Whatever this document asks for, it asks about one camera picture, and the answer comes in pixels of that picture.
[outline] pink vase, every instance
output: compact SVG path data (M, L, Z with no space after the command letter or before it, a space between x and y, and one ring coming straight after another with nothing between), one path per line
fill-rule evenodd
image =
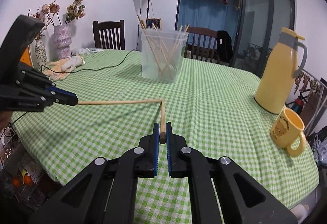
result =
M72 43L72 34L70 30L70 24L63 24L61 26L55 26L54 32L54 44L58 59L65 59L71 57L72 53L69 45Z

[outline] metal screw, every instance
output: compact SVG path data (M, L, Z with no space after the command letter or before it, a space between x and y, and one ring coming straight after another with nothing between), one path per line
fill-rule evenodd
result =
M191 153L192 149L190 147L182 147L182 152L184 154L189 154Z
M222 157L220 162L224 165L228 165L231 162L231 159L229 157Z
M102 165L103 163L105 162L105 159L104 158L97 158L95 159L94 163L96 165Z
M143 147L136 147L134 148L134 153L135 154L142 154L144 152Z

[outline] green checkered tablecloth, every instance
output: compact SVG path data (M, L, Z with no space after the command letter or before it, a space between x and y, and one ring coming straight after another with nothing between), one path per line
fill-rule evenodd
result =
M115 65L126 54L106 50L86 55L86 64L78 69ZM141 53L132 52L118 67L71 74L57 87L76 93L81 101L164 98L166 121L188 146L207 157L231 157L291 208L317 186L318 170L309 145L292 158L271 140L277 116L254 101L258 84L252 73L192 59L184 59L176 83L153 82L142 78ZM16 129L50 177L66 184L96 157L113 159L137 146L159 121L159 103L55 104L43 113L28 113ZM135 222L192 222L187 180L168 177L166 145L159 148L158 177L139 179Z

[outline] glass door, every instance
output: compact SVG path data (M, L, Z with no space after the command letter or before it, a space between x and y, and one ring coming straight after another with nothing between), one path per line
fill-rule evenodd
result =
M274 13L268 48L263 50L255 72L256 75L260 78L264 73L268 57L279 40L279 34L281 33L282 27L290 29L294 28L294 20L292 18L294 14L292 13L293 7L291 0L273 0L273 2Z
M243 0L242 14L234 67L256 73L265 45L267 48L269 0Z

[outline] white glove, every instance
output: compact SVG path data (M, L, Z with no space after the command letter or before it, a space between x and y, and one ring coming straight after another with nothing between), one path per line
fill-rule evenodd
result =
M72 72L76 66L80 66L82 64L83 59L81 56L69 57L68 62L62 65L62 72L66 72L68 69L68 72Z

